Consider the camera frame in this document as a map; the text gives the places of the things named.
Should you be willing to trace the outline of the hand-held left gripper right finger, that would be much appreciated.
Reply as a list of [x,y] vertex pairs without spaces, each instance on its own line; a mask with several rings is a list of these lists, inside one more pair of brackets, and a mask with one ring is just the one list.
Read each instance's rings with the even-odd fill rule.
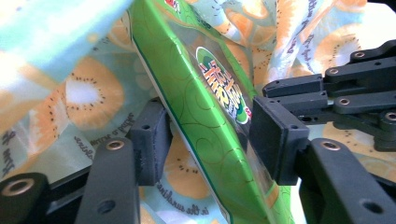
[[396,201],[349,148],[308,135],[280,103],[253,99],[250,144],[279,186],[301,185],[307,224],[396,224]]

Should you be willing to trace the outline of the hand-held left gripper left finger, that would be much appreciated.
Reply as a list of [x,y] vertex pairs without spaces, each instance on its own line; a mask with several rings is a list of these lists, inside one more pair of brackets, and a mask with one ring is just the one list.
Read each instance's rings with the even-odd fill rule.
[[162,178],[172,138],[161,100],[149,100],[124,137],[96,149],[76,224],[140,224],[139,188]]

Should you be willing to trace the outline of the green snack packet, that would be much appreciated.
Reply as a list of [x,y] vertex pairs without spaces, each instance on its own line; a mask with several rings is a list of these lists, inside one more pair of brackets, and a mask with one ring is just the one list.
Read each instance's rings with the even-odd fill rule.
[[224,38],[186,0],[134,0],[132,41],[230,224],[294,224],[248,139],[255,90]]

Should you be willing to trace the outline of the orange slice print tote bag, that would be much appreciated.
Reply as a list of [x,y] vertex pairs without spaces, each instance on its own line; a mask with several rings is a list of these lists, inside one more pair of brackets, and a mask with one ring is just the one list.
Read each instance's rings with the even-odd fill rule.
[[[0,180],[50,181],[87,167],[160,97],[132,41],[134,0],[0,0]],[[396,14],[369,0],[186,0],[225,40],[259,94],[396,38]],[[143,187],[142,224],[230,224],[173,124],[163,178]],[[290,190],[294,224],[304,215]]]

